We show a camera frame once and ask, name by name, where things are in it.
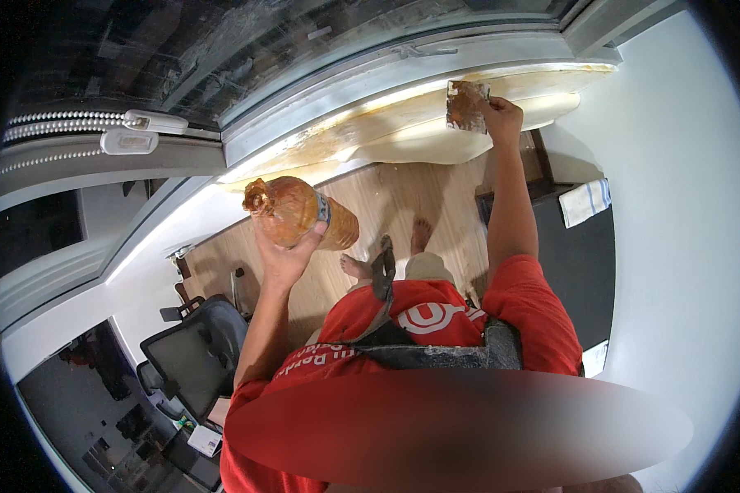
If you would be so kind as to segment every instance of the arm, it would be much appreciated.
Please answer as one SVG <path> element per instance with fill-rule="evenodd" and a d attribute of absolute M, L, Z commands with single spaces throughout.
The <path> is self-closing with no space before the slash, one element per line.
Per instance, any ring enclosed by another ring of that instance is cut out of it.
<path fill-rule="evenodd" d="M 274 244 L 256 226 L 255 241 L 264 264 L 264 281 L 238 357 L 234 389 L 250 380 L 270 380 L 285 360 L 290 291 L 305 272 L 326 228 L 325 222 L 316 222 L 299 244 L 285 249 Z"/>
<path fill-rule="evenodd" d="M 476 104 L 493 139 L 494 199 L 488 222 L 488 272 L 492 279 L 509 257 L 526 254 L 537 258 L 537 224 L 518 150 L 523 111 L 504 98 L 491 98 L 490 103 L 478 99 Z"/>

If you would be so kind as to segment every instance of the window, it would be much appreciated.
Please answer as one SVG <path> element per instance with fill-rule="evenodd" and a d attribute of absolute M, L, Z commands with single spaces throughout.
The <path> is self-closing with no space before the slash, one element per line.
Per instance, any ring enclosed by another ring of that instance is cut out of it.
<path fill-rule="evenodd" d="M 83 239 L 76 190 L 6 209 L 0 212 L 0 278 L 33 259 Z"/>

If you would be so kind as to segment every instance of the man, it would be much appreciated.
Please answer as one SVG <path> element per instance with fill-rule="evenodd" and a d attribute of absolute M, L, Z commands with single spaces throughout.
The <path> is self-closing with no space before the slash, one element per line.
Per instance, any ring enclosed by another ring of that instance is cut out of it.
<path fill-rule="evenodd" d="M 412 258 L 405 281 L 395 281 L 392 320 L 415 343 L 433 346 L 483 346 L 488 316 L 510 323 L 520 332 L 523 369 L 577 376 L 582 350 L 562 303 L 548 287 L 537 261 L 537 226 L 518 150 L 523 112 L 502 98 L 476 102 L 493 139 L 495 200 L 488 223 L 488 263 L 491 283 L 482 310 L 466 305 L 452 285 L 444 262 L 424 251 L 431 226 L 416 220 L 411 237 Z M 264 281 L 252 322 L 238 360 L 235 391 L 225 422 L 222 482 L 228 493 L 243 491 L 325 491 L 329 484 L 297 477 L 260 465 L 231 448 L 231 415 L 261 395 L 305 382 L 389 367 L 343 347 L 314 343 L 286 357 L 288 298 L 304 273 L 326 231 L 316 223 L 292 249 L 273 244 L 255 228 L 264 263 Z M 341 259 L 356 285 L 329 311 L 317 342 L 357 338 L 383 306 L 371 285 L 368 266 L 348 256 Z"/>

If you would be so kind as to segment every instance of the white towel with blue stripe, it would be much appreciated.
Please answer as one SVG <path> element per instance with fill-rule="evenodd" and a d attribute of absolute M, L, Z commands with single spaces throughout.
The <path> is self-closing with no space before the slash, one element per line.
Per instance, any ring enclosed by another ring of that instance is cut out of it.
<path fill-rule="evenodd" d="M 605 211 L 611 204 L 612 196 L 608 191 L 608 180 L 605 178 L 584 183 L 560 195 L 566 228 L 581 224 L 598 212 Z"/>

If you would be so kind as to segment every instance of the desk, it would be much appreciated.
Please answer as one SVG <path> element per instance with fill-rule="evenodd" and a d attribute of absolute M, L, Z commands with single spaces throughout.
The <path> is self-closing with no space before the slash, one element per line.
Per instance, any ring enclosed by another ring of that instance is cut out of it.
<path fill-rule="evenodd" d="M 614 214 L 609 207 L 566 229 L 559 195 L 573 185 L 556 187 L 556 191 L 532 200 L 540 237 L 540 264 L 546 281 L 573 321 L 582 350 L 588 350 L 608 339 L 612 330 L 616 276 Z M 487 226 L 493 193 L 478 196 L 476 201 Z"/>

